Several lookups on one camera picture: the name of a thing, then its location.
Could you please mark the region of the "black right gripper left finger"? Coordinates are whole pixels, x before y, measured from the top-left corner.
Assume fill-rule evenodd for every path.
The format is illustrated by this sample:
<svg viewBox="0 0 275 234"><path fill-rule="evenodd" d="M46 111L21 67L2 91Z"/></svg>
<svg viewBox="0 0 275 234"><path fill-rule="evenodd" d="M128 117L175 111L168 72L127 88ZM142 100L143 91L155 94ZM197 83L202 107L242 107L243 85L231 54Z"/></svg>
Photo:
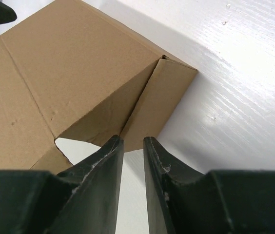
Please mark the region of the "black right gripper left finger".
<svg viewBox="0 0 275 234"><path fill-rule="evenodd" d="M115 233L123 156L115 135L57 175L0 170L0 234Z"/></svg>

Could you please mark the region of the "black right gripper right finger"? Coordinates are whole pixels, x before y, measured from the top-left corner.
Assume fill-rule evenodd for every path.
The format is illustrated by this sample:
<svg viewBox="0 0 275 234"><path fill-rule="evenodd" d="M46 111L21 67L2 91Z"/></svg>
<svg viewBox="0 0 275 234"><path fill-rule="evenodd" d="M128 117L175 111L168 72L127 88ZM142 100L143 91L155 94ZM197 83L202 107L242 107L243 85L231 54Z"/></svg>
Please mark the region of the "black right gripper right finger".
<svg viewBox="0 0 275 234"><path fill-rule="evenodd" d="M154 137L143 155L150 233L275 234L275 171L202 174Z"/></svg>

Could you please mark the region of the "brown cardboard box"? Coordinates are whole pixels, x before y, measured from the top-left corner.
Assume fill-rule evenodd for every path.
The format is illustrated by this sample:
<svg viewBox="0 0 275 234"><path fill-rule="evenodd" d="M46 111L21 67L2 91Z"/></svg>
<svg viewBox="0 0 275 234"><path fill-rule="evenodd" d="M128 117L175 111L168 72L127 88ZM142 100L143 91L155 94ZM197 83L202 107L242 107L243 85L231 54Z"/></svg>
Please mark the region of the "brown cardboard box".
<svg viewBox="0 0 275 234"><path fill-rule="evenodd" d="M58 138L142 149L196 74L94 7L56 0L0 35L0 169L71 167Z"/></svg>

